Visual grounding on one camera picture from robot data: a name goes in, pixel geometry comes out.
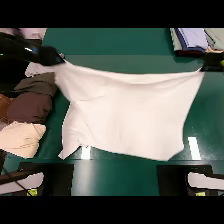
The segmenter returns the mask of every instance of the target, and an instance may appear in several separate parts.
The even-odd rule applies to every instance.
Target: green table
[[[176,58],[169,29],[48,29],[45,45],[52,45],[73,64],[122,73],[195,71],[202,61]],[[9,154],[5,168],[15,170],[21,161],[64,162],[75,165],[72,195],[158,195],[157,164],[211,164],[224,174],[224,76],[206,73],[184,126],[184,150],[168,162],[113,154],[93,148],[91,160],[81,160],[81,149],[64,161],[61,126],[69,102],[58,92],[47,132],[34,159]],[[200,161],[192,160],[188,137],[197,139]]]

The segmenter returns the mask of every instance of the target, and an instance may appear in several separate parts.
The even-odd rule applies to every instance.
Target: pile of clothes
[[[36,64],[30,63],[27,73],[34,67]],[[10,104],[4,107],[0,149],[23,158],[32,158],[46,131],[44,123],[52,110],[52,98],[57,91],[55,74],[41,68],[35,76],[21,80],[14,91],[18,97],[9,99]]]
[[[174,51],[182,56],[202,56],[224,51],[224,28],[170,28]]]

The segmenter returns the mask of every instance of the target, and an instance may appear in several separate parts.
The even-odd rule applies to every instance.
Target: dark brown garment
[[[34,77],[26,78],[15,87],[15,92],[33,92],[41,93],[49,96],[54,96],[57,91],[57,86],[54,83],[54,72],[35,75]]]
[[[0,94],[0,122],[9,123],[7,117],[7,110],[12,103],[12,99]]]
[[[30,92],[22,93],[10,105],[8,118],[11,122],[44,124],[51,109],[51,96]]]

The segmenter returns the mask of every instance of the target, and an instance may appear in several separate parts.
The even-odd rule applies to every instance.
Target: black cable
[[[4,171],[4,173],[8,176],[8,177],[12,177],[10,174],[9,174],[9,172],[4,168],[4,166],[2,167],[2,170]],[[14,181],[18,186],[20,186],[24,191],[27,191],[27,193],[30,195],[30,196],[32,196],[31,194],[30,194],[30,192],[28,191],[28,189],[26,189],[22,184],[20,184],[18,181]]]

